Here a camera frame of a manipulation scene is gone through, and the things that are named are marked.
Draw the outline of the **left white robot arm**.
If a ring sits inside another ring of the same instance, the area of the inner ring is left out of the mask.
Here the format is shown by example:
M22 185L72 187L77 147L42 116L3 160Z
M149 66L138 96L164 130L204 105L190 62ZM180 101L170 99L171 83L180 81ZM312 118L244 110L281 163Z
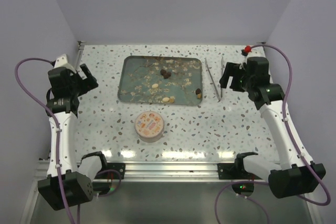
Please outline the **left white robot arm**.
M105 155L93 152L76 161L75 124L78 119L79 97L98 87L96 78L85 64L80 65L85 78L68 67L55 66L48 72L52 98L47 100L51 129L50 163L47 177L38 182L38 191L53 210L90 202L92 182L109 172Z

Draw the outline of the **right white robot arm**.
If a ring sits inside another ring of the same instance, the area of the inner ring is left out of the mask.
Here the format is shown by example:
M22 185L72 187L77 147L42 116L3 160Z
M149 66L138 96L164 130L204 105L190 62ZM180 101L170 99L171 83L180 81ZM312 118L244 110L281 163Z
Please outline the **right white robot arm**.
M255 152L239 153L232 169L236 176L246 178L253 174L263 179L276 198L313 192L326 169L306 151L293 125L282 87L271 83L268 60L248 57L243 63L228 62L219 84L221 88L248 93L265 120L279 155L276 164Z

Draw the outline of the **round metal tin lid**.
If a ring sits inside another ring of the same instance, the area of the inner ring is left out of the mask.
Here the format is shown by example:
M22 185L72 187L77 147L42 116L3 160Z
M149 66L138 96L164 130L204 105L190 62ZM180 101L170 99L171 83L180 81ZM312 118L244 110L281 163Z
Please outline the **round metal tin lid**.
M138 115L134 122L134 128L152 130L156 127L164 127L164 120L160 114L154 111L145 111Z

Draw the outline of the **metal tweezers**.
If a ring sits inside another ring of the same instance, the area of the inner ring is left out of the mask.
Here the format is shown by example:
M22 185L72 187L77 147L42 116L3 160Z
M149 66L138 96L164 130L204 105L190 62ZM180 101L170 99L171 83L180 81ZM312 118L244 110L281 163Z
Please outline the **metal tweezers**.
M213 89L215 91L215 95L217 97L217 100L218 100L218 102L221 102L221 100L223 98L223 92L222 92L222 88L219 84L219 80L216 79L216 76L212 72L212 70L211 70L211 68L208 64L207 58L204 59L204 63L205 63L205 67L206 67L206 70L208 72L209 78L211 80L211 85L213 86Z

